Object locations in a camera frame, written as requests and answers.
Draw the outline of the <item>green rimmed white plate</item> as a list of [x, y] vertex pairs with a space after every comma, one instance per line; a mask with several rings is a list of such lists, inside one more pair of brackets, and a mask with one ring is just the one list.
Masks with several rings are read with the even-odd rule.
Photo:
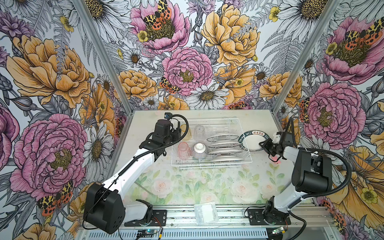
[[259, 152], [262, 151], [263, 148], [260, 146], [260, 143], [269, 139], [269, 135], [263, 131], [252, 130], [244, 132], [238, 138], [238, 142], [240, 143], [240, 147], [243, 150], [249, 152]]

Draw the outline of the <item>red green patterned plate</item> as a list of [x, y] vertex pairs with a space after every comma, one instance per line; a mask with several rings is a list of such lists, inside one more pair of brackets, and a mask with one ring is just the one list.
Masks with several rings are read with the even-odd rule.
[[211, 149], [219, 149], [219, 148], [235, 148], [240, 146], [241, 143], [235, 142], [235, 141], [218, 141], [213, 142], [210, 145], [208, 145]]

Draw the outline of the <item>orange sunburst white plate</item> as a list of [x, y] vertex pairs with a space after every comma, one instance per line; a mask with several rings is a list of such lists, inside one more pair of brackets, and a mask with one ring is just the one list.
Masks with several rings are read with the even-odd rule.
[[239, 138], [236, 134], [220, 133], [207, 138], [208, 142], [219, 142], [219, 141], [236, 141]]

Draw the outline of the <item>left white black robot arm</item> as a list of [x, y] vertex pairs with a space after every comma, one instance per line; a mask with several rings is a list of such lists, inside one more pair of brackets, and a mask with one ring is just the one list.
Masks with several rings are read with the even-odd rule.
[[139, 145], [132, 159], [102, 184], [89, 187], [83, 222], [108, 234], [128, 222], [150, 224], [153, 205], [140, 199], [125, 203], [124, 197], [144, 170], [160, 156], [166, 156], [166, 148], [180, 142], [184, 136], [180, 123], [174, 126], [170, 119], [158, 120], [155, 130]]

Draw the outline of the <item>pink flat object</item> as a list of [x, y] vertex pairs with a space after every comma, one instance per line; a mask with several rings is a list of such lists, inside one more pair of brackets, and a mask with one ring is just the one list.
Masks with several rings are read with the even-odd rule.
[[281, 158], [281, 156], [279, 156], [279, 155], [275, 155], [275, 156], [271, 156], [271, 155], [269, 155], [269, 159], [270, 159], [274, 164], [280, 164], [280, 163], [281, 163], [280, 158]]

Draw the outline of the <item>pink glass tumbler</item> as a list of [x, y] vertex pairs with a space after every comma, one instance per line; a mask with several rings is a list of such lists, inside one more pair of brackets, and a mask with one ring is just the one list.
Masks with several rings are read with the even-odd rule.
[[181, 142], [178, 145], [178, 157], [180, 160], [187, 160], [192, 156], [191, 148], [189, 147], [188, 143]]

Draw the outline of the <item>clear glass tumbler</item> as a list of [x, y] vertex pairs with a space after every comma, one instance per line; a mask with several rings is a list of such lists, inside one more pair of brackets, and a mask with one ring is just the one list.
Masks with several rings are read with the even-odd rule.
[[201, 142], [206, 139], [205, 127], [202, 125], [197, 125], [194, 128], [194, 140]]

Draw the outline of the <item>striped ceramic bowl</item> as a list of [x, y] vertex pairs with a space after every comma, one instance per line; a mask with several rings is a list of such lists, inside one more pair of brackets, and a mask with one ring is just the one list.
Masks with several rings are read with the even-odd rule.
[[203, 160], [208, 156], [208, 150], [205, 144], [196, 143], [192, 151], [192, 157], [197, 160]]

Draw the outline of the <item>green circuit board right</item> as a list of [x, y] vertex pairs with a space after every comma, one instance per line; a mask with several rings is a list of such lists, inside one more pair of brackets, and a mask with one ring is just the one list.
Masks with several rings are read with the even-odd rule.
[[272, 230], [271, 234], [272, 235], [278, 235], [278, 234], [284, 234], [285, 233], [285, 228], [284, 227], [279, 227], [274, 230]]

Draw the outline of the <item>green circuit board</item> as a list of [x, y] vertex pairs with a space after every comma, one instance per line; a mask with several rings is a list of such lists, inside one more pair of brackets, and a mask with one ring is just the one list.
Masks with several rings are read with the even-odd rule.
[[271, 234], [272, 235], [278, 235], [278, 234], [284, 234], [285, 233], [285, 228], [284, 227], [279, 227], [274, 230], [272, 230]]
[[160, 233], [160, 231], [155, 231], [155, 230], [151, 230], [151, 229], [139, 230], [137, 232], [136, 239], [138, 240], [140, 238], [153, 238], [153, 237], [157, 236], [159, 233]]

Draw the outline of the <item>clear plastic bag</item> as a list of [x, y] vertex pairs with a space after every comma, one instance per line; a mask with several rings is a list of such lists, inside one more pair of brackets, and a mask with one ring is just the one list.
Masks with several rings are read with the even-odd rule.
[[194, 205], [196, 223], [199, 226], [210, 225], [219, 221], [215, 202]]

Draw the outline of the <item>green circuit board left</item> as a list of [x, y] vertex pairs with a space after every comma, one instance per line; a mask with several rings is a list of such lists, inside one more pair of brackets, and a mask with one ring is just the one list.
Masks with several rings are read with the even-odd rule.
[[137, 232], [136, 239], [138, 240], [140, 238], [153, 238], [153, 237], [157, 236], [159, 233], [160, 233], [160, 231], [155, 231], [155, 230], [151, 230], [151, 229], [139, 230]]

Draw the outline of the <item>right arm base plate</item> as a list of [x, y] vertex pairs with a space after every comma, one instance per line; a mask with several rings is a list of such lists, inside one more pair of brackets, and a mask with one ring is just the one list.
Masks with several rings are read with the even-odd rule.
[[265, 213], [264, 209], [248, 209], [245, 216], [249, 219], [251, 226], [272, 226], [272, 225], [291, 225], [290, 215], [279, 211]]

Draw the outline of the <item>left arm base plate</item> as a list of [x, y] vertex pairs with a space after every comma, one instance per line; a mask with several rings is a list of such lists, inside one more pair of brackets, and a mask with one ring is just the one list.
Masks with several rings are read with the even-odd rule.
[[167, 222], [167, 210], [150, 210], [141, 220], [125, 222], [125, 227], [164, 227]]

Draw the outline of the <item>aluminium front rail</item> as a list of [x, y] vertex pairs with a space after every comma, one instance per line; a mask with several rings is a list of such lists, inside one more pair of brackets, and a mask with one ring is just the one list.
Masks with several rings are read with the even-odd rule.
[[[110, 211], [106, 211], [107, 219], [109, 223], [106, 227], [100, 227], [99, 229], [113, 234], [118, 229], [125, 227], [124, 223], [141, 220], [144, 218], [145, 213], [138, 212], [138, 210], [144, 209], [144, 204], [136, 203], [133, 206], [126, 207], [127, 212], [125, 216], [122, 216], [122, 212], [117, 214], [111, 214]], [[210, 225], [199, 226], [196, 223], [194, 206], [183, 205], [168, 205], [168, 206], [153, 206], [150, 210], [167, 210], [167, 222], [164, 227], [159, 228], [277, 228], [284, 227], [284, 225], [272, 225], [272, 226], [251, 226], [249, 219], [245, 216], [245, 212], [248, 209], [256, 208], [262, 209], [261, 206], [246, 206], [246, 205], [218, 205], [216, 206], [219, 221]], [[334, 223], [331, 215], [324, 207], [315, 207], [312, 205], [303, 205], [301, 207], [295, 207], [293, 209], [293, 215], [290, 216], [291, 225], [286, 225], [288, 228], [300, 228], [303, 226], [303, 222], [307, 222], [307, 227], [333, 227]], [[126, 228], [152, 228], [152, 227], [126, 227]]]

